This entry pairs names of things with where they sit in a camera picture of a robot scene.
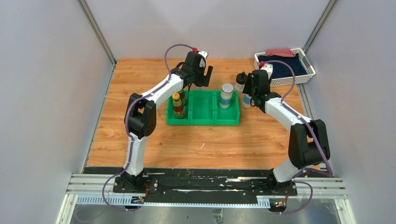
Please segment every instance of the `white wall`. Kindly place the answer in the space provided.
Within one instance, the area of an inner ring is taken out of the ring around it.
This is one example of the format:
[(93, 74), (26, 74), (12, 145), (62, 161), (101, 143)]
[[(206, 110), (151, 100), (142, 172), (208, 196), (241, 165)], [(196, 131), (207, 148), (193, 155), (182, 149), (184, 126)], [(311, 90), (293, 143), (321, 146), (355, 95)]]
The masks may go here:
[[(87, 0), (116, 58), (159, 58), (175, 43), (210, 58), (302, 48), (328, 0)], [(174, 49), (169, 57), (185, 57)]]
[(309, 95), (359, 224), (395, 223), (395, 7), (339, 1), (308, 52)]
[(75, 0), (1, 0), (0, 52), (0, 222), (53, 224), (112, 67)]

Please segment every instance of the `can lid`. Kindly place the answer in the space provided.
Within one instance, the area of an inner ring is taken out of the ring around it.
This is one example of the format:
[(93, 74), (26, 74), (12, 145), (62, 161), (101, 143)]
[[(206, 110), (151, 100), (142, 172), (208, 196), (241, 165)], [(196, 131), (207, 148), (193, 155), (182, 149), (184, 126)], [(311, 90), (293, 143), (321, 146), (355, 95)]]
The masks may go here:
[(221, 90), (225, 93), (231, 93), (234, 91), (234, 87), (233, 85), (229, 84), (229, 83), (225, 83), (223, 84), (223, 86), (221, 87)]
[(178, 99), (180, 99), (180, 95), (179, 95), (178, 93), (174, 93), (174, 94), (172, 95), (172, 99), (178, 100)]
[(245, 72), (239, 73), (236, 76), (236, 82), (238, 84), (244, 85), (247, 80), (248, 80), (248, 76), (245, 74)]

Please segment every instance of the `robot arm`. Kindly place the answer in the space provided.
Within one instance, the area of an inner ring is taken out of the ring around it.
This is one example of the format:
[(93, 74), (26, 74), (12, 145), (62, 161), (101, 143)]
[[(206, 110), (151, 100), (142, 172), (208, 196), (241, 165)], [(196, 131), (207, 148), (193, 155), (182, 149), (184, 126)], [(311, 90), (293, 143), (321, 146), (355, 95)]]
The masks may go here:
[[(206, 59), (208, 53), (204, 51), (197, 51), (196, 49), (190, 51), (187, 54), (185, 62), (182, 63), (182, 67), (174, 68), (171, 71), (170, 80), (165, 78), (153, 89), (139, 95), (134, 93), (129, 98), (129, 103), (127, 109), (130, 107), (132, 102), (141, 96), (146, 96), (151, 94), (151, 96), (140, 100), (131, 109), (128, 117), (128, 129), (130, 135), (128, 141), (128, 152), (130, 155), (130, 149), (133, 150), (131, 159), (127, 156), (124, 168), (129, 166), (125, 171), (123, 177), (131, 185), (135, 185), (137, 176), (141, 174), (143, 170), (143, 157), (144, 151), (147, 144), (147, 138), (153, 133), (156, 127), (156, 110), (159, 106), (165, 102), (173, 93), (180, 91), (188, 85), (195, 84), (196, 86), (208, 86), (209, 80), (212, 73), (212, 66), (208, 67), (207, 74), (204, 75), (206, 67)], [(154, 90), (158, 89), (160, 86), (164, 85), (155, 93)]]
[[(272, 169), (268, 177), (270, 189), (283, 189), (284, 184), (289, 183), (292, 177), (302, 169), (323, 162), (315, 144), (308, 142), (307, 137), (312, 138), (312, 136), (301, 119), (313, 128), (327, 159), (330, 158), (330, 150), (324, 122), (312, 120), (282, 102), (279, 94), (270, 91), (270, 80), (266, 70), (262, 68), (249, 73), (243, 93), (251, 96), (255, 106), (274, 117), (290, 132), (289, 157), (280, 166)], [(298, 116), (286, 109), (284, 105), (291, 108)]]

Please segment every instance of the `red towel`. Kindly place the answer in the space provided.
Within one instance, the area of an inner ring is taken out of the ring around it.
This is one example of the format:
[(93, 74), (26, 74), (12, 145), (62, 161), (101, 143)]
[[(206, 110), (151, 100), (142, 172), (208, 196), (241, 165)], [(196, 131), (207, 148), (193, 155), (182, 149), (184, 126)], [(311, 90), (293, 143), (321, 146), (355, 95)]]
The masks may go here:
[(290, 48), (268, 49), (265, 56), (294, 57), (296, 54)]

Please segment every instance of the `white laundry basket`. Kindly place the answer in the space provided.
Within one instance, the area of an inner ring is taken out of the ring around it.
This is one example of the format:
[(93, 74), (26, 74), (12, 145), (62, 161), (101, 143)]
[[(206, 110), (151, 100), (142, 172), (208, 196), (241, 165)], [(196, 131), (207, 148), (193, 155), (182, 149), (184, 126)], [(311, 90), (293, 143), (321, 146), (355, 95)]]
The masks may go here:
[[(298, 83), (306, 83), (308, 80), (315, 75), (315, 70), (313, 69), (310, 61), (308, 60), (307, 56), (300, 48), (291, 49), (294, 53), (299, 54), (299, 59), (301, 65), (304, 67), (305, 71), (307, 72), (306, 75), (296, 76), (296, 84)], [(258, 56), (265, 55), (265, 52), (255, 54), (255, 67), (259, 69), (259, 59)], [(293, 77), (286, 77), (286, 78), (276, 78), (272, 79), (271, 86), (280, 86), (280, 85), (291, 85), (293, 84)]]

